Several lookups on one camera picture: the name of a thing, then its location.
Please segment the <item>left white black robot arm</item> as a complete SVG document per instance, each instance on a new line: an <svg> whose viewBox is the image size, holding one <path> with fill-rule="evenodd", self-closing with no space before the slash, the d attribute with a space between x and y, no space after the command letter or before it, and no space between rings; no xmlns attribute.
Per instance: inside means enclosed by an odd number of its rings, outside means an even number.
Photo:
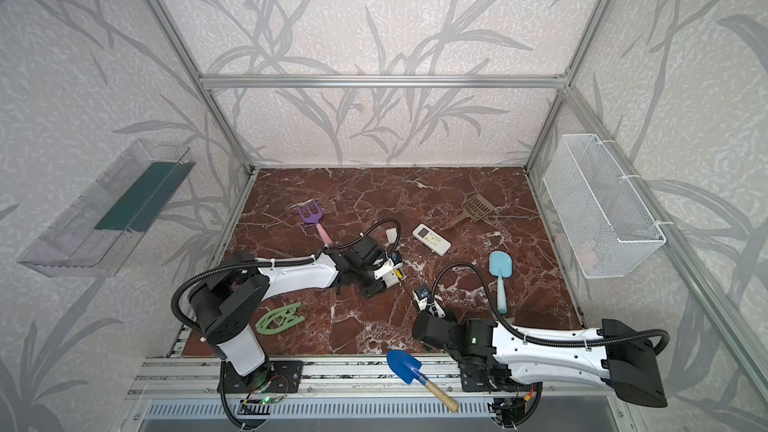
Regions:
<svg viewBox="0 0 768 432"><path fill-rule="evenodd" d="M257 259L237 253L183 282L172 295L171 311L246 378L268 369L268 357L250 325L264 300L350 284L371 298L402 279L401 264L402 255L393 245L384 247L370 236L301 258Z"/></svg>

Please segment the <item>aluminium front rail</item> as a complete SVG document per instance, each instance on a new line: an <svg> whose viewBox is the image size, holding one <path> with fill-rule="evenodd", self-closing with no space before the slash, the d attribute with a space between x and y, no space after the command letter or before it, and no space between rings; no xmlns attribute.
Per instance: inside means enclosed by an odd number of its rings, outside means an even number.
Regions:
<svg viewBox="0 0 768 432"><path fill-rule="evenodd" d="M419 355L423 373L454 399L480 397L465 392L458 365L439 354ZM298 390L290 399L310 398L405 398L432 395L418 382L405 384L387 365L383 355L303 356ZM128 399L215 398L220 361L188 357L148 359L130 386Z"/></svg>

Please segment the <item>white battery cover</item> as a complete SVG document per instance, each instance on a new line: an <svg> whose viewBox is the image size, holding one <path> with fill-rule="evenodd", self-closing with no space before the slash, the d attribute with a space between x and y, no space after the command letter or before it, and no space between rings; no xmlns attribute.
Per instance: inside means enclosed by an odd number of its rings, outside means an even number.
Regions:
<svg viewBox="0 0 768 432"><path fill-rule="evenodd" d="M389 228L386 230L386 237L389 244L393 244L399 237L397 228Z"/></svg>

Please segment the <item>white remote control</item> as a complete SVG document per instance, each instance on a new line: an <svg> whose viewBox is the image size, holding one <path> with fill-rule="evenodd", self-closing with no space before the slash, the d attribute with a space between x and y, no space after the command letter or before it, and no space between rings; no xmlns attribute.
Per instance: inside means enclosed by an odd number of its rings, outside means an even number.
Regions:
<svg viewBox="0 0 768 432"><path fill-rule="evenodd" d="M376 273L378 280L381 280L387 289L399 284L404 279L404 275L394 265L386 264L382 266Z"/></svg>
<svg viewBox="0 0 768 432"><path fill-rule="evenodd" d="M451 248L450 242L424 224L419 224L412 235L439 256L444 256Z"/></svg>

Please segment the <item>light blue spatula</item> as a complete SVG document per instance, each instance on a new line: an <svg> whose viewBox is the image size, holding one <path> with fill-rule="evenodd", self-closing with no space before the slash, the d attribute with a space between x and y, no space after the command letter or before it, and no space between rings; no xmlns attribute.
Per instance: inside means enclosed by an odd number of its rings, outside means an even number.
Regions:
<svg viewBox="0 0 768 432"><path fill-rule="evenodd" d="M489 272L496 278L497 309L500 314L506 314L508 312L504 280L512 277L513 270L513 261L508 253L493 251L490 254Z"/></svg>

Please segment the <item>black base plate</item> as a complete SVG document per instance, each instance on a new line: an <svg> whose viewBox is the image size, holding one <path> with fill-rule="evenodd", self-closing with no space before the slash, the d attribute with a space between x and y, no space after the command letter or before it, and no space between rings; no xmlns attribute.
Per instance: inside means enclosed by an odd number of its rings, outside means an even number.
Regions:
<svg viewBox="0 0 768 432"><path fill-rule="evenodd" d="M516 386L509 377L506 366L487 362L459 364L463 392L509 392Z"/></svg>
<svg viewBox="0 0 768 432"><path fill-rule="evenodd" d="M300 360L267 361L254 372L240 376L229 362L220 368L217 391L227 394L276 393L295 394L298 392L304 363Z"/></svg>

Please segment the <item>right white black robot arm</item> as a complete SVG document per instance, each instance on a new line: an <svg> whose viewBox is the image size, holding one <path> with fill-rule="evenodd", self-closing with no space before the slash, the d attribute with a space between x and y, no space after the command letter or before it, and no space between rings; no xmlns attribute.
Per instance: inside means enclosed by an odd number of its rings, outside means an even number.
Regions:
<svg viewBox="0 0 768 432"><path fill-rule="evenodd" d="M459 323L422 311L412 336L457 362L465 392L567 382L609 388L638 406L668 405L657 363L669 342L664 330L638 332L613 319L575 331L530 329L476 318Z"/></svg>

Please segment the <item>purple toy garden fork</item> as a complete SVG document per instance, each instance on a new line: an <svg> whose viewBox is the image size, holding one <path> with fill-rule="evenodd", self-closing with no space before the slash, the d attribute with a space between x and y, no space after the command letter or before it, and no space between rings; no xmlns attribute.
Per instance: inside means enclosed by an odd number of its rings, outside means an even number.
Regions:
<svg viewBox="0 0 768 432"><path fill-rule="evenodd" d="M296 206L299 217L305 224L309 224L315 227L316 231L321 237L324 245L330 247L334 244L328 232L321 224L323 218L323 210L316 200L307 201L303 204Z"/></svg>

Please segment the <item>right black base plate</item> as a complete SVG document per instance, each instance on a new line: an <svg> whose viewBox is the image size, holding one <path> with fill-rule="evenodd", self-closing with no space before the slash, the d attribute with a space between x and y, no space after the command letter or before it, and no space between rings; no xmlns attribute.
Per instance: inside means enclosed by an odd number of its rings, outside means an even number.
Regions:
<svg viewBox="0 0 768 432"><path fill-rule="evenodd" d="M459 364L463 392L509 392L516 386L509 377L506 366L487 362Z"/></svg>

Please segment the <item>green plastic hanger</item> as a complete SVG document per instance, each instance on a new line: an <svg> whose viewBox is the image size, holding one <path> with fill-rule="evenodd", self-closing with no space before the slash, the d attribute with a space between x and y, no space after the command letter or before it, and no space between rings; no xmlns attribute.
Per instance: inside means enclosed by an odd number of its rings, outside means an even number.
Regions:
<svg viewBox="0 0 768 432"><path fill-rule="evenodd" d="M264 336L278 335L305 321L297 314L302 303L296 302L273 309L264 314L256 323L256 332Z"/></svg>

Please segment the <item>clear plastic wall bin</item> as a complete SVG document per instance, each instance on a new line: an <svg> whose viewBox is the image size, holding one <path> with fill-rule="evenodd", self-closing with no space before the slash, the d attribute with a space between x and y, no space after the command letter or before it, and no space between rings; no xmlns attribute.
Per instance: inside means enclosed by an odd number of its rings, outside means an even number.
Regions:
<svg viewBox="0 0 768 432"><path fill-rule="evenodd" d="M51 278L115 276L195 165L188 146L135 140L18 262Z"/></svg>

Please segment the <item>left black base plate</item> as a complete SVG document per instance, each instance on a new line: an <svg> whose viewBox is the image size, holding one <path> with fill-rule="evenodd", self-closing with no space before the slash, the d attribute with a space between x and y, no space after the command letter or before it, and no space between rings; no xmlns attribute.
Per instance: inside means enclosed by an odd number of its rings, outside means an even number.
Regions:
<svg viewBox="0 0 768 432"><path fill-rule="evenodd" d="M267 361L254 372L240 376L229 362L220 368L217 391L227 394L276 393L295 394L298 392L304 363L300 360Z"/></svg>

